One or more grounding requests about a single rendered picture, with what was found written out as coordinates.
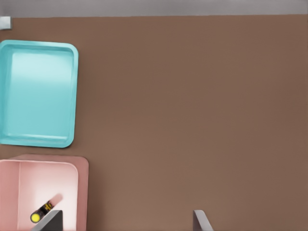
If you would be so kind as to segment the yellow-capped black button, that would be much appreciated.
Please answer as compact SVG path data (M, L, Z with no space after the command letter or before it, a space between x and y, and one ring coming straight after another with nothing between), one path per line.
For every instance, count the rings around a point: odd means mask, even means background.
M56 194L30 215L30 221L32 223L40 222L49 212L51 212L52 209L54 209L54 207L62 200L62 198L62 194Z

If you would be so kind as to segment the pale blue-green tray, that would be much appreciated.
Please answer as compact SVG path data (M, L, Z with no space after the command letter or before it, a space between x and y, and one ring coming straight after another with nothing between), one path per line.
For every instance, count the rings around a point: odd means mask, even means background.
M0 144L68 147L75 132L77 75L72 44L0 42Z

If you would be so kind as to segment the pink box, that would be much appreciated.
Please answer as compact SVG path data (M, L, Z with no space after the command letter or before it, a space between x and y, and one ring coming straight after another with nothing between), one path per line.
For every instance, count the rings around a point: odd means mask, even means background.
M29 231L50 201L64 231L87 230L89 162L81 156L22 154L0 160L0 231Z

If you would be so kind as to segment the silver frame post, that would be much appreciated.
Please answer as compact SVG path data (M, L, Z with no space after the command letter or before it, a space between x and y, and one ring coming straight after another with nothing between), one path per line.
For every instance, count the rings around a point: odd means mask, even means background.
M10 16L0 16L0 30L11 30L12 18Z

